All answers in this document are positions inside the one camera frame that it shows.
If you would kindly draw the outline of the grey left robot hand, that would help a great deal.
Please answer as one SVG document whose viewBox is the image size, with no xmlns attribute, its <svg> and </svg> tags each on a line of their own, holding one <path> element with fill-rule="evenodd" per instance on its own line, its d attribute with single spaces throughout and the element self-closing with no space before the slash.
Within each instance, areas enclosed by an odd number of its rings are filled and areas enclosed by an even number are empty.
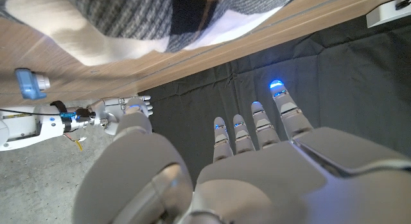
<svg viewBox="0 0 411 224">
<path fill-rule="evenodd" d="M 270 83 L 287 138 L 261 103 L 235 136 L 214 121 L 213 162 L 192 180 L 152 130 L 144 97 L 130 99 L 113 142 L 88 170 L 73 223 L 409 223 L 410 158 L 328 127 L 314 128 L 283 82 Z"/>
</svg>

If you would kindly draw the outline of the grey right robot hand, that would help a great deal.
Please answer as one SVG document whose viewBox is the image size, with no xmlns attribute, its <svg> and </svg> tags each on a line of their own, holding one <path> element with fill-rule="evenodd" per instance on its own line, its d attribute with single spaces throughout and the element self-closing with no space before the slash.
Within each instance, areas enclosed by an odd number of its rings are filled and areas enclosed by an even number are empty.
<svg viewBox="0 0 411 224">
<path fill-rule="evenodd" d="M 148 109 L 148 115 L 152 115 L 153 107 L 150 104 L 151 96 L 131 96 L 124 98 L 101 98 L 98 101 L 87 106 L 91 112 L 95 113 L 94 125 L 104 127 L 104 131 L 109 135 L 115 135 L 120 119 L 126 109 L 127 103 L 131 99 L 140 99 Z"/>
</svg>

